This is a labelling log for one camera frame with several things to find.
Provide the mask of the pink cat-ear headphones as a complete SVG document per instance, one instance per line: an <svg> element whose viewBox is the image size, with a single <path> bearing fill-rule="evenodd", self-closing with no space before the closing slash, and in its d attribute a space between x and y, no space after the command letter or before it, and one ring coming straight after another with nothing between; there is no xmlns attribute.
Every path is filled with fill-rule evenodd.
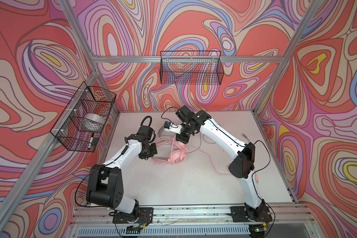
<svg viewBox="0 0 357 238"><path fill-rule="evenodd" d="M168 158L152 157L152 161L158 165L176 165L184 162L189 153L187 146L176 140L175 137L161 137L155 140L156 148L170 146Z"/></svg>

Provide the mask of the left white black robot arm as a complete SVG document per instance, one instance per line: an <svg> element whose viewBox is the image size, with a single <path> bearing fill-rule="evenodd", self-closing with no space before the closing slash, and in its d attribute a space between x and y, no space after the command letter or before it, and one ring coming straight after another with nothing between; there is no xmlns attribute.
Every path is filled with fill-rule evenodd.
<svg viewBox="0 0 357 238"><path fill-rule="evenodd" d="M137 200L124 192L123 171L136 157L149 159L157 154L155 143L140 135L125 138L125 145L104 164L94 165L89 173L86 201L126 214L136 211Z"/></svg>

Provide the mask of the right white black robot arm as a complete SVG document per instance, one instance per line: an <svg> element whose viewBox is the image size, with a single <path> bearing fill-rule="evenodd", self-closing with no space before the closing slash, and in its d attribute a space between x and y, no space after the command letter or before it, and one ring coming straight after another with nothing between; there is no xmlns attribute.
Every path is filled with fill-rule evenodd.
<svg viewBox="0 0 357 238"><path fill-rule="evenodd" d="M176 134L177 141L187 144L192 135L200 132L211 138L230 155L233 161L228 169L238 179L245 194L247 218L258 221L266 208L266 203L260 197L254 182L255 145L232 136L205 111L194 113L187 106L183 106L176 111L176 115L181 121L179 130L173 127L170 127L170 130Z"/></svg>

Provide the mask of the white headphones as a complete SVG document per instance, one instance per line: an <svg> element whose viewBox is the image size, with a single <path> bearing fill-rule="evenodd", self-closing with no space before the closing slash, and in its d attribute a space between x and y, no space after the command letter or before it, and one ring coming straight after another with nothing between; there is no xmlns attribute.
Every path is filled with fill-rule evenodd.
<svg viewBox="0 0 357 238"><path fill-rule="evenodd" d="M158 129L157 138L155 143L157 146L169 146L172 144L172 139L175 138L176 134L170 131L165 131L164 127L161 126Z"/></svg>

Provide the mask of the marker pen in basket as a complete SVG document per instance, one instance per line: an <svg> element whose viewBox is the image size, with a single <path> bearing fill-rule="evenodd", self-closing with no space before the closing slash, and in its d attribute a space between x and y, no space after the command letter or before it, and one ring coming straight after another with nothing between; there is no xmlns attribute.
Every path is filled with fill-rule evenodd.
<svg viewBox="0 0 357 238"><path fill-rule="evenodd" d="M89 140L89 143L88 143L88 149L91 149L93 139L94 139L94 132L91 133L90 140Z"/></svg>

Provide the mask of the white tape roll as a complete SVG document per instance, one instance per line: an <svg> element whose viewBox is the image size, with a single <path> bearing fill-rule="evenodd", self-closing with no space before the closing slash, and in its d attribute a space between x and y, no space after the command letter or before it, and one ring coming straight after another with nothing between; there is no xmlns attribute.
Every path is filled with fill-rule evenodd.
<svg viewBox="0 0 357 238"><path fill-rule="evenodd" d="M82 127L85 131L89 132L101 132L105 124L105 119L93 113L88 113L82 119Z"/></svg>

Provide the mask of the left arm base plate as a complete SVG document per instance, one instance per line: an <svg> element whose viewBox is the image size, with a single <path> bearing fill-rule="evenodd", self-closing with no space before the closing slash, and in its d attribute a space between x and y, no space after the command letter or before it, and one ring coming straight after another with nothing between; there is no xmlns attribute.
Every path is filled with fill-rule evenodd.
<svg viewBox="0 0 357 238"><path fill-rule="evenodd" d="M113 212L114 224L149 224L153 222L153 207L142 207L132 213L124 213L120 211Z"/></svg>

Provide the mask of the aluminium front rail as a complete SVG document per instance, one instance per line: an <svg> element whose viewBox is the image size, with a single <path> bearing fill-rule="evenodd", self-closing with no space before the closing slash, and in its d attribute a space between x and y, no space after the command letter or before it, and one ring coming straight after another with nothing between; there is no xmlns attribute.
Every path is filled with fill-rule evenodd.
<svg viewBox="0 0 357 238"><path fill-rule="evenodd" d="M111 225L111 211L105 208L78 208L72 218L74 225ZM314 223L310 209L299 203L269 204L275 224ZM239 218L246 218L240 204L154 206L153 225L226 225Z"/></svg>

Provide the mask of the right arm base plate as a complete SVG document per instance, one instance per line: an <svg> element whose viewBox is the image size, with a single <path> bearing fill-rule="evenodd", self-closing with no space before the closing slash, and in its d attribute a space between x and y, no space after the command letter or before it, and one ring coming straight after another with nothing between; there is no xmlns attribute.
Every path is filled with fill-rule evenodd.
<svg viewBox="0 0 357 238"><path fill-rule="evenodd" d="M268 206L259 207L257 209L249 206L232 206L230 207L230 215L233 222L258 222L270 223L273 221Z"/></svg>

